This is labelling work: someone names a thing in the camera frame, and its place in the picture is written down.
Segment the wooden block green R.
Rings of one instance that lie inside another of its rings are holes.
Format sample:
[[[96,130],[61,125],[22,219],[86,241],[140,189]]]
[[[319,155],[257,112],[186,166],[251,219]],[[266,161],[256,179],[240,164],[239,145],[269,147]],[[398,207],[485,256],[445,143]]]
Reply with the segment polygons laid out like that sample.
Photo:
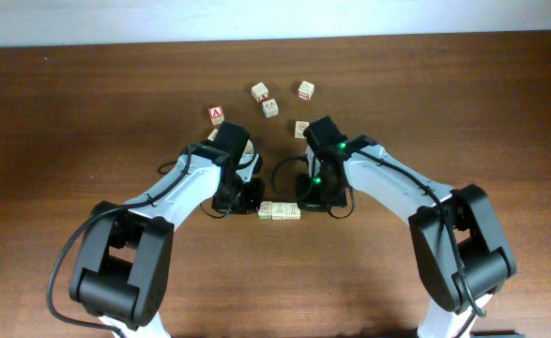
[[[258,209],[258,218],[261,220],[270,220],[272,218],[272,206],[271,201],[263,201]]]
[[[286,203],[273,202],[271,209],[271,218],[273,220],[285,220],[286,219]]]

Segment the wooden block red I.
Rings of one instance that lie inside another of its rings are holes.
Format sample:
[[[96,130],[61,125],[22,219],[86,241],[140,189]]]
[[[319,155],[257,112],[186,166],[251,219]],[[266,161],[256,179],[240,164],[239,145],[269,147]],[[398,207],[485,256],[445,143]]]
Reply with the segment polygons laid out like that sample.
[[[301,218],[301,212],[297,203],[286,203],[284,217],[287,220],[299,220]]]

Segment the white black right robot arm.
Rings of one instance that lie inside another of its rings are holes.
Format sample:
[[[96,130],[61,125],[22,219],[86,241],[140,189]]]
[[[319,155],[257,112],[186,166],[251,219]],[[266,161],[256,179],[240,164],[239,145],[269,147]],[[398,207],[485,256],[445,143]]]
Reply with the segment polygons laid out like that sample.
[[[488,194],[438,183],[395,160],[375,139],[342,134],[328,116],[302,131],[310,184],[305,197],[330,208],[363,192],[408,225],[430,300],[418,337],[471,337],[485,305],[516,273],[516,261]]]

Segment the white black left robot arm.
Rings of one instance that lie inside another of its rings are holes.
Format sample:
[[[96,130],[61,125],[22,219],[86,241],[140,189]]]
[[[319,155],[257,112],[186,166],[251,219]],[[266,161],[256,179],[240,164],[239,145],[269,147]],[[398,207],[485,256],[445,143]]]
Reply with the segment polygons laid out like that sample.
[[[176,229],[206,200],[214,217],[251,214],[263,182],[261,160],[245,151],[250,134],[224,122],[213,139],[186,146],[154,186],[123,205],[97,204],[78,231],[83,242],[70,297],[116,337],[165,337],[164,298]]]

